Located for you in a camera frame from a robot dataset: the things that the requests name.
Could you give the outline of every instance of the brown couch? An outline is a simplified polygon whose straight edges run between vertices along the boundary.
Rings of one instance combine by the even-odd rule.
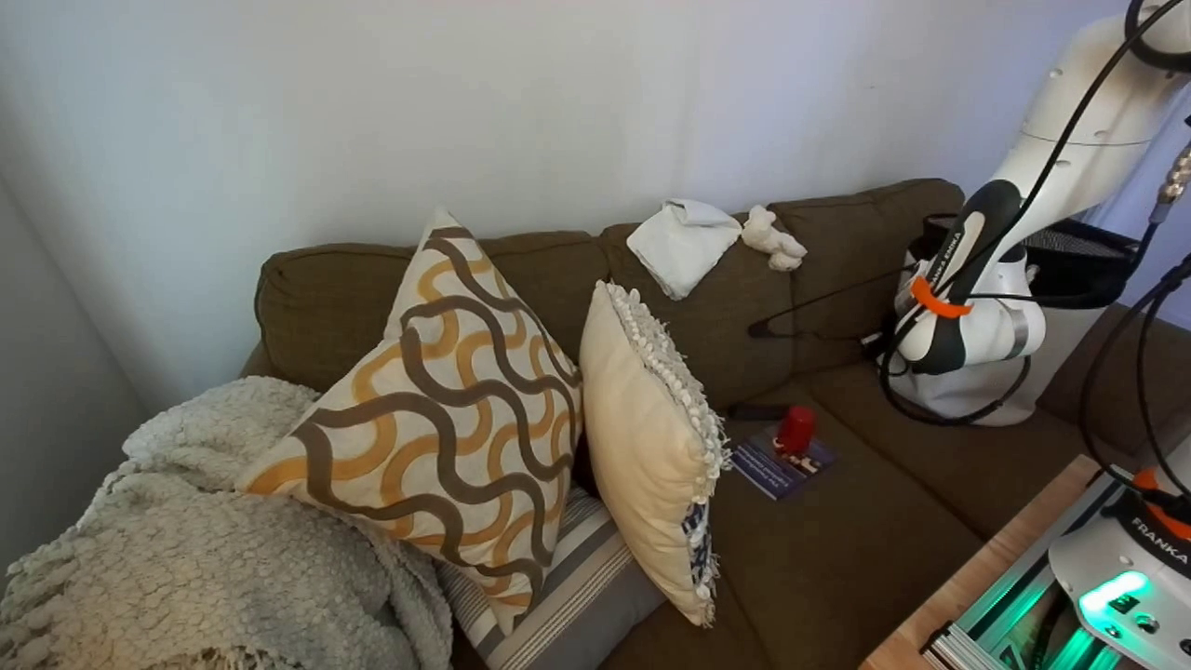
[[[714,494],[721,555],[720,624],[691,629],[675,608],[637,624],[608,666],[856,666],[917,610],[998,524],[1005,524],[1071,455],[1076,390],[1103,328],[1016,427],[934,427],[905,422],[877,390],[861,335],[885,318],[895,269],[926,211],[953,211],[959,191],[937,180],[849,196],[776,203],[813,249],[798,275],[735,247],[691,299],[670,300],[626,249],[629,225],[602,235],[556,232],[484,241],[506,278],[577,354],[597,278],[637,285],[670,324],[720,408],[738,402],[820,408],[835,469],[787,504],[767,504],[738,471]],[[413,249],[320,247],[281,253],[256,285],[260,347],[251,373],[309,387],[336,383],[375,339]],[[781,339],[750,324],[776,321]],[[1159,375],[1191,366],[1191,339],[1154,335]],[[1171,383],[1159,396],[1164,440],[1186,432]],[[1139,440],[1128,387],[1096,396],[1097,434],[1128,455]]]

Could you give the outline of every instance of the red object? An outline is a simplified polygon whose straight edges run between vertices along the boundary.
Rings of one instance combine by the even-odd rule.
[[[817,440],[820,418],[807,404],[791,404],[779,423],[779,455],[799,457]]]

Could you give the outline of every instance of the throw pillow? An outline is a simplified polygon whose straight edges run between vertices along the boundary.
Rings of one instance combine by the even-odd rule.
[[[443,570],[458,629],[490,670],[501,666],[598,666],[658,602],[658,589],[634,561],[618,524],[582,488],[570,491],[552,578],[513,633],[478,586]]]
[[[243,479],[365,517],[456,561],[511,629],[547,579],[577,366],[438,216],[413,253],[385,339]]]
[[[586,432],[608,512],[663,597],[691,624],[712,624],[712,494],[727,469],[721,422],[637,289],[597,283],[582,373]]]

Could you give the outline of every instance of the cream pillow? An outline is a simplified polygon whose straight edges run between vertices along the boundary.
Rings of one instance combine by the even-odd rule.
[[[582,427],[577,366],[438,216],[386,330],[243,479],[456,561],[501,629],[547,579]]]
[[[586,342],[586,432],[608,512],[658,591],[714,620],[712,494],[721,422],[647,305],[597,283]]]

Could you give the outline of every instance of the white blanket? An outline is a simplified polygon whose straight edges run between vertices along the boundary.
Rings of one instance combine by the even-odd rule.
[[[256,375],[139,427],[83,522],[10,565],[0,666],[449,666],[430,557],[231,491],[309,402]]]

